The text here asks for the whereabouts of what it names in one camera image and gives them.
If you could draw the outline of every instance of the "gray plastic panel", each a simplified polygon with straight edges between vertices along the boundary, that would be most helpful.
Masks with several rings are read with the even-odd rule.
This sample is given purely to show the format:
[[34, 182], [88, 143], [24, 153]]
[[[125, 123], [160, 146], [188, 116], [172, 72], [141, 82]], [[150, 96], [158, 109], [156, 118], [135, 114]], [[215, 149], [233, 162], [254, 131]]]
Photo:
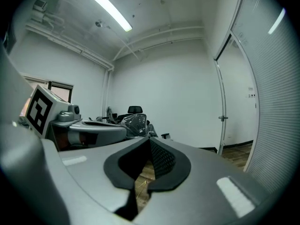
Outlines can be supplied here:
[[128, 199], [129, 191], [116, 188], [104, 173], [105, 160], [113, 153], [126, 148], [144, 138], [136, 138], [105, 147], [60, 152], [61, 159], [67, 160], [85, 156], [87, 160], [82, 163], [67, 166], [76, 182], [95, 201], [111, 212], [123, 207]]
[[284, 187], [300, 154], [300, 47], [287, 13], [269, 34], [282, 7], [275, 0], [243, 0], [233, 28], [258, 90], [260, 118], [247, 172], [268, 191]]
[[131, 224], [129, 221], [111, 213], [107, 208], [102, 207], [101, 203], [98, 203], [81, 188], [80, 184], [74, 180], [64, 166], [53, 142], [42, 139], [42, 143], [47, 166], [52, 180], [67, 207], [70, 224]]
[[82, 119], [74, 120], [74, 121], [69, 121], [69, 122], [62, 122], [62, 121], [54, 120], [54, 121], [51, 121], [50, 124], [53, 124], [53, 125], [55, 125], [57, 127], [66, 128], [66, 127], [69, 127], [72, 124], [75, 124], [75, 123], [77, 123], [77, 122], [79, 122], [81, 120]]
[[[90, 126], [86, 123], [95, 123], [99, 126]], [[80, 121], [69, 127], [69, 130], [77, 132], [97, 133], [96, 144], [89, 145], [89, 148], [106, 146], [112, 143], [117, 143], [125, 139], [126, 129], [124, 127], [95, 121]]]
[[237, 220], [216, 182], [231, 177], [247, 191], [248, 197], [260, 204], [267, 191], [249, 174], [210, 151], [162, 138], [152, 138], [183, 152], [191, 162], [186, 180], [171, 192], [153, 192], [147, 206], [134, 222], [150, 224], [228, 224]]
[[18, 121], [32, 88], [12, 65], [2, 45], [0, 64], [0, 121], [11, 123]]
[[41, 140], [32, 131], [0, 125], [0, 166], [7, 180], [44, 222], [69, 224], [67, 206], [52, 181]]

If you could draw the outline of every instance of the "door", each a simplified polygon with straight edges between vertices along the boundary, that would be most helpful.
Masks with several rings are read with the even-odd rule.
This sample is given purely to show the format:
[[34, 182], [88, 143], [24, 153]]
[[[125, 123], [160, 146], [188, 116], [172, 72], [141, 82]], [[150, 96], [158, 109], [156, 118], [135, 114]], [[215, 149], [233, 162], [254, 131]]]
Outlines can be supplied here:
[[229, 36], [216, 67], [223, 101], [223, 123], [218, 154], [224, 146], [251, 144], [257, 132], [256, 89], [248, 60], [235, 38]]
[[223, 150], [223, 146], [224, 146], [226, 120], [228, 119], [228, 117], [226, 116], [226, 98], [225, 98], [224, 84], [223, 84], [222, 74], [221, 74], [221, 71], [220, 71], [220, 66], [219, 66], [217, 60], [215, 60], [215, 65], [216, 65], [217, 75], [218, 75], [219, 82], [220, 82], [220, 89], [221, 89], [221, 96], [222, 96], [222, 115], [219, 116], [220, 122], [222, 123], [222, 133], [221, 133], [220, 145], [219, 145], [219, 148], [217, 150], [217, 153], [219, 155], [221, 155], [222, 150]]

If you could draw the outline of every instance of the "ceiling pipe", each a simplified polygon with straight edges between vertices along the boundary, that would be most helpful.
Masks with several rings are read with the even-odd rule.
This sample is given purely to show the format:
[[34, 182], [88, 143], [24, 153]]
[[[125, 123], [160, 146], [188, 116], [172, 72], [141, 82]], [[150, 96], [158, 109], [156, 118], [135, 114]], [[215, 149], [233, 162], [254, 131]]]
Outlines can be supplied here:
[[57, 16], [57, 15], [50, 14], [50, 13], [48, 13], [48, 12], [45, 12], [45, 15], [46, 15], [47, 17], [56, 18], [56, 19], [60, 20], [61, 23], [58, 24], [59, 26], [63, 26], [63, 25], [65, 24], [65, 20], [62, 19], [61, 17]]
[[41, 28], [32, 23], [27, 24], [26, 29], [31, 30], [40, 35], [43, 35], [43, 36], [47, 37], [49, 40], [56, 42], [62, 46], [65, 46], [65, 47], [71, 49], [72, 51], [77, 52], [86, 58], [89, 58], [90, 60], [93, 60], [94, 62], [109, 69], [110, 71], [114, 70], [114, 65], [111, 62], [106, 61], [105, 59], [103, 59], [99, 55], [95, 54], [94, 52], [86, 49], [85, 47], [82, 47], [76, 43], [73, 44], [72, 42], [66, 41], [63, 38], [54, 35], [52, 32], [50, 32], [47, 29]]
[[59, 45], [62, 45], [62, 46], [64, 46], [64, 47], [66, 47], [66, 48], [68, 48], [68, 49], [70, 49], [70, 50], [72, 50], [72, 51], [74, 51], [74, 52], [76, 52], [76, 53], [78, 53], [78, 54], [80, 54], [80, 55], [82, 55], [82, 56], [88, 58], [89, 60], [91, 60], [91, 61], [93, 61], [93, 62], [95, 62], [95, 63], [97, 63], [97, 64], [103, 66], [104, 68], [106, 68], [106, 69], [109, 70], [109, 71], [112, 70], [111, 67], [107, 66], [106, 64], [103, 64], [103, 63], [99, 62], [99, 61], [97, 60], [97, 58], [93, 58], [93, 57], [91, 57], [89, 54], [83, 53], [82, 49], [79, 49], [78, 47], [76, 47], [76, 46], [74, 46], [74, 45], [72, 45], [72, 44], [70, 44], [70, 43], [67, 43], [67, 42], [65, 42], [65, 41], [63, 41], [63, 40], [57, 39], [57, 38], [55, 38], [55, 37], [52, 37], [52, 36], [50, 36], [50, 35], [48, 35], [48, 34], [46, 34], [46, 33], [43, 33], [43, 32], [41, 32], [41, 31], [38, 31], [38, 30], [36, 30], [36, 29], [34, 29], [34, 28], [27, 28], [27, 29], [30, 30], [30, 31], [33, 31], [33, 32], [35, 32], [35, 33], [37, 33], [37, 34], [40, 34], [40, 35], [42, 35], [42, 36], [44, 36], [44, 37], [47, 37], [50, 41], [55, 42], [55, 43], [57, 43], [57, 44], [59, 44]]
[[[156, 33], [152, 33], [150, 35], [147, 35], [145, 37], [142, 37], [142, 38], [139, 38], [137, 40], [134, 40], [130, 43], [127, 43], [125, 44], [126, 47], [128, 47], [128, 45], [131, 45], [133, 43], [137, 43], [137, 42], [140, 42], [144, 39], [147, 39], [147, 38], [150, 38], [150, 37], [153, 37], [153, 36], [157, 36], [157, 35], [160, 35], [160, 34], [164, 34], [164, 33], [168, 33], [168, 32], [173, 32], [173, 31], [179, 31], [179, 30], [187, 30], [187, 29], [201, 29], [201, 28], [204, 28], [204, 26], [190, 26], [190, 27], [182, 27], [182, 28], [172, 28], [172, 29], [168, 29], [168, 30], [165, 30], [165, 31], [160, 31], [160, 32], [156, 32]], [[115, 55], [115, 57], [113, 58], [113, 61], [115, 61], [117, 59], [117, 57], [120, 55], [120, 53], [123, 51], [123, 49], [125, 48], [125, 46], [123, 46], [119, 51], [118, 53]]]
[[136, 59], [138, 59], [139, 61], [141, 61], [140, 59], [139, 59], [139, 57], [135, 54], [135, 52], [127, 45], [127, 43], [125, 43], [124, 41], [123, 41], [123, 39], [122, 38], [120, 38], [119, 36], [118, 36], [118, 34], [114, 31], [114, 30], [112, 30], [110, 27], [107, 27], [108, 29], [110, 29], [116, 36], [117, 36], [117, 38], [129, 49], [129, 51], [136, 57]]
[[145, 50], [151, 49], [153, 47], [158, 47], [158, 46], [169, 44], [169, 43], [176, 43], [176, 42], [182, 42], [182, 41], [187, 41], [187, 40], [198, 40], [198, 39], [204, 39], [204, 38], [203, 37], [183, 38], [183, 39], [178, 39], [178, 40], [173, 40], [173, 41], [169, 41], [169, 42], [152, 45], [152, 46], [149, 46], [146, 48], [142, 48], [142, 50], [145, 51]]
[[52, 27], [51, 31], [53, 31], [54, 30], [54, 25], [52, 24], [53, 21], [48, 17], [44, 17], [43, 20], [46, 21]]

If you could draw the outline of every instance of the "black mesh fabric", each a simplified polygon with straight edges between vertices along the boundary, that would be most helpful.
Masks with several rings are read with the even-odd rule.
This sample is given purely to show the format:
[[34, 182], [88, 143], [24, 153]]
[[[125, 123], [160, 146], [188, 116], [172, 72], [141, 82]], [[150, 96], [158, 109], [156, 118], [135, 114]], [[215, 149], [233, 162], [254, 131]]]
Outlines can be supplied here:
[[150, 141], [150, 143], [155, 179], [158, 179], [173, 169], [176, 163], [175, 156], [166, 149], [155, 144], [153, 141]]

